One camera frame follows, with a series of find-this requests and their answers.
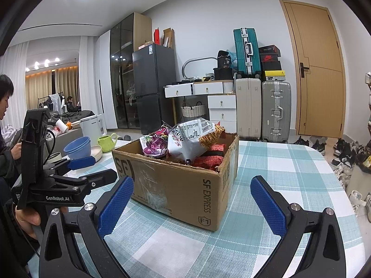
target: suitcase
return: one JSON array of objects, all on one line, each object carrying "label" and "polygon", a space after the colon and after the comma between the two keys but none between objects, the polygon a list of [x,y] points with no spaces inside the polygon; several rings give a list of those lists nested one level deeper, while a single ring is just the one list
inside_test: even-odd
[{"label": "suitcase", "polygon": [[262,139],[287,142],[291,121],[291,86],[286,81],[265,81],[262,85]]},{"label": "suitcase", "polygon": [[237,134],[259,139],[262,133],[262,85],[260,79],[236,79]]},{"label": "suitcase", "polygon": [[237,66],[239,71],[244,71],[250,77],[260,78],[259,48],[254,28],[235,29],[234,44],[236,45]]}]

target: blue gripper pad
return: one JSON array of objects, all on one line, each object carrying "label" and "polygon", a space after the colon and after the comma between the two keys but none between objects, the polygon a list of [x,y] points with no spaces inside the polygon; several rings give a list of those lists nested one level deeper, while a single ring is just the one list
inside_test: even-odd
[{"label": "blue gripper pad", "polygon": [[286,217],[257,177],[251,180],[250,191],[273,234],[284,237],[287,231]]},{"label": "blue gripper pad", "polygon": [[102,239],[112,233],[133,193],[134,181],[126,177],[99,216],[97,231]]}]

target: wooden door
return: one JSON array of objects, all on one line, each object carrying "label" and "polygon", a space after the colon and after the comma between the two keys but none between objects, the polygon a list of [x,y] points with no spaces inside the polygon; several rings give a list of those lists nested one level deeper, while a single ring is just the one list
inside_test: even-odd
[{"label": "wooden door", "polygon": [[296,130],[301,135],[341,137],[344,65],[328,9],[294,1],[282,4],[296,54]]}]

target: black hair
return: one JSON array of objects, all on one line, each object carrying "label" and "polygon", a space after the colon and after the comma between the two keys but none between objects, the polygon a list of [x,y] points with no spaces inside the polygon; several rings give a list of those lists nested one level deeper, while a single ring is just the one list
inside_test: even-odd
[{"label": "black hair", "polygon": [[0,74],[0,100],[5,97],[5,95],[12,96],[14,92],[14,86],[11,79],[5,75]]}]

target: silver suitcase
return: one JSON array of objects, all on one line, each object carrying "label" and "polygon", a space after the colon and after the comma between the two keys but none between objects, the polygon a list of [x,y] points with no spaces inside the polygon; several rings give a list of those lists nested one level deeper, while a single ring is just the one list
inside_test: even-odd
[{"label": "silver suitcase", "polygon": [[262,139],[287,142],[291,121],[291,86],[286,81],[265,81],[262,85]]}]

